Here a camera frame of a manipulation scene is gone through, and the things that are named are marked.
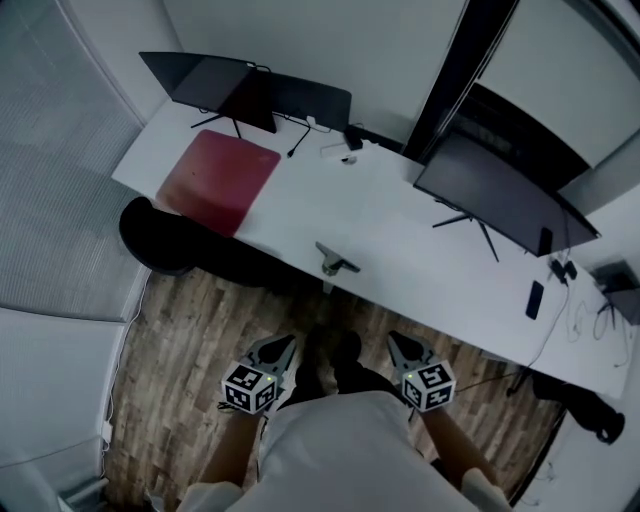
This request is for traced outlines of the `small black monitor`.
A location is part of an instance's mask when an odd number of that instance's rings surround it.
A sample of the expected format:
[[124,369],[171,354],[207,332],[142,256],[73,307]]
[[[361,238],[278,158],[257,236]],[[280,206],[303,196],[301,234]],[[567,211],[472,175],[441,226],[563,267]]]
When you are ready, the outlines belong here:
[[277,131],[270,73],[255,64],[180,52],[143,51],[139,56],[173,102]]

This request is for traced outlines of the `white power strip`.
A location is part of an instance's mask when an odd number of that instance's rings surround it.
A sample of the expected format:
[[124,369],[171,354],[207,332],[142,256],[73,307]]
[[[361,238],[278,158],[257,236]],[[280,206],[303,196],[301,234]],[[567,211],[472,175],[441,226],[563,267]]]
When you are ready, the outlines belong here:
[[320,156],[325,160],[349,161],[357,157],[357,150],[352,150],[348,144],[334,144],[320,149]]

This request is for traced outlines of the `large black monitor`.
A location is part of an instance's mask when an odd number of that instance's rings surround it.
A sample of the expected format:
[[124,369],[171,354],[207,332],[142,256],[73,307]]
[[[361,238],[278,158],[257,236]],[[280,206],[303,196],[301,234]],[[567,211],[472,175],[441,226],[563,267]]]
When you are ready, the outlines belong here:
[[539,186],[491,151],[456,133],[437,146],[414,187],[484,223],[536,257],[542,227],[553,232],[551,253],[600,237],[557,192]]

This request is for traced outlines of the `red mouse pad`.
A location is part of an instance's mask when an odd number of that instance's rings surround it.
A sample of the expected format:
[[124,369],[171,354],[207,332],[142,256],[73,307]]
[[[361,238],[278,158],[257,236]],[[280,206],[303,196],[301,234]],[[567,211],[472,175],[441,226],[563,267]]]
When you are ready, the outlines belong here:
[[156,194],[169,209],[233,237],[281,160],[253,142],[200,131]]

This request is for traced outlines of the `dark grey desk panel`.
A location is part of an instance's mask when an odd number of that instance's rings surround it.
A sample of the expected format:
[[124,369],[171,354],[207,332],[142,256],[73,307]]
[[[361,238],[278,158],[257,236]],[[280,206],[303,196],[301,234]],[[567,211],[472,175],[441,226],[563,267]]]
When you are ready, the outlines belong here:
[[339,132],[349,125],[350,92],[278,73],[270,73],[269,81],[275,113],[298,119],[311,116],[318,125]]

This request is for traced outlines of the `white roller blind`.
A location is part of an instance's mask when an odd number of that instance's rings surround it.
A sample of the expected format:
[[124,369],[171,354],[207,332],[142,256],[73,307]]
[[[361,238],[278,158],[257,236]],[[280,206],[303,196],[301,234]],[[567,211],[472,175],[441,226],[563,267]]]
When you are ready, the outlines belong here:
[[479,82],[590,167],[640,130],[640,62],[581,0],[519,0]]

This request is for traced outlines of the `person's left forearm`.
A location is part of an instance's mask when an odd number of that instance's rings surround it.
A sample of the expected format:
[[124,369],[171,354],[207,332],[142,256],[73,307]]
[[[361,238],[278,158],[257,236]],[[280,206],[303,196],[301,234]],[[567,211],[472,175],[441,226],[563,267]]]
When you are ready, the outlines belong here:
[[261,420],[258,414],[238,411],[231,414],[201,475],[202,483],[243,485]]

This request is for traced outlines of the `person's black trousers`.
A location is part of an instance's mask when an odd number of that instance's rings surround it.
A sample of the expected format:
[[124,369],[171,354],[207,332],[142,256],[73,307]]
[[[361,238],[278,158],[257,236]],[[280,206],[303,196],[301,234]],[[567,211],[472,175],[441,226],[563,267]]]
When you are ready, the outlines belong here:
[[[280,409],[327,397],[318,376],[321,342],[320,332],[310,334],[305,340],[302,361],[295,373],[295,386]],[[348,331],[331,350],[329,364],[334,371],[338,393],[381,391],[402,400],[401,394],[388,379],[359,362],[361,349],[360,336],[355,331]]]

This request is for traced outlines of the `dark grey monitor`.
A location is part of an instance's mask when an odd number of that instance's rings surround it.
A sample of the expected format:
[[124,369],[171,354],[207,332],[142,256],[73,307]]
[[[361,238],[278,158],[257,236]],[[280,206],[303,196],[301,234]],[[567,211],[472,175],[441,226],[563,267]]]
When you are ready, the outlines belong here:
[[617,310],[630,325],[640,326],[640,279],[627,262],[605,264],[592,275],[605,297],[598,313]]

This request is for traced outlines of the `person's right forearm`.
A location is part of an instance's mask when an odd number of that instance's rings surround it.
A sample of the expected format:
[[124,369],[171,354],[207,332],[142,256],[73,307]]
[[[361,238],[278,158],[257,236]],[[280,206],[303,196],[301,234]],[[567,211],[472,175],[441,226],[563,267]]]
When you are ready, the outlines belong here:
[[443,408],[423,412],[421,418],[453,485],[460,488],[465,474],[472,469],[497,484],[491,464]]

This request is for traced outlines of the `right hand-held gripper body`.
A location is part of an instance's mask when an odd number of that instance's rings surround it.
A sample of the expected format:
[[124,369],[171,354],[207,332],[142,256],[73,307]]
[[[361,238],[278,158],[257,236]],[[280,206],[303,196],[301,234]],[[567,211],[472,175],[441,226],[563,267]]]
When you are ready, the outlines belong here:
[[397,389],[405,403],[423,413],[453,400],[456,378],[450,364],[437,355],[425,360],[400,358]]

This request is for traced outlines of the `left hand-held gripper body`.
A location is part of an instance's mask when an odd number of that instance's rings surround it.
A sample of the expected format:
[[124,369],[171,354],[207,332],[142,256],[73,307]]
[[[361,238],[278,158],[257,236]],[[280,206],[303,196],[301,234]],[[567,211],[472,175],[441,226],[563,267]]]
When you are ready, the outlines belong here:
[[284,392],[286,373],[286,368],[234,361],[221,381],[223,399],[232,408],[251,415],[268,410]]

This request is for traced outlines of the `small metal tool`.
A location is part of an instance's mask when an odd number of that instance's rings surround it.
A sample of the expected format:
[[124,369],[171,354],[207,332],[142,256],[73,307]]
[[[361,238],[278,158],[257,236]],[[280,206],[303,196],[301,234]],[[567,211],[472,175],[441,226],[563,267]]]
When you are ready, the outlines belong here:
[[361,271],[359,266],[331,250],[324,244],[315,242],[315,246],[324,256],[321,267],[325,275],[329,277],[335,276],[341,269],[346,269],[353,273],[359,273]]

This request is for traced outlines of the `black smartphone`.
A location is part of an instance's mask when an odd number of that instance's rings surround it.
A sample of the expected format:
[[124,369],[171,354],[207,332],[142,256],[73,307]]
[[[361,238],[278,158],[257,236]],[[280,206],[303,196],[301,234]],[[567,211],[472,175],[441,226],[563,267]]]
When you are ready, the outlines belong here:
[[538,281],[533,281],[525,310],[525,315],[531,320],[537,319],[543,294],[544,286]]

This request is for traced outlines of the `grey venetian blind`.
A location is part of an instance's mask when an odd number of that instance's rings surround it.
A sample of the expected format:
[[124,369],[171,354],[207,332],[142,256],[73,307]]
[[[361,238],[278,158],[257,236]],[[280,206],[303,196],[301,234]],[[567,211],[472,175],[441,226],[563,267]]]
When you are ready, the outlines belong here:
[[112,172],[139,131],[57,0],[0,0],[0,307],[130,317],[144,270]]

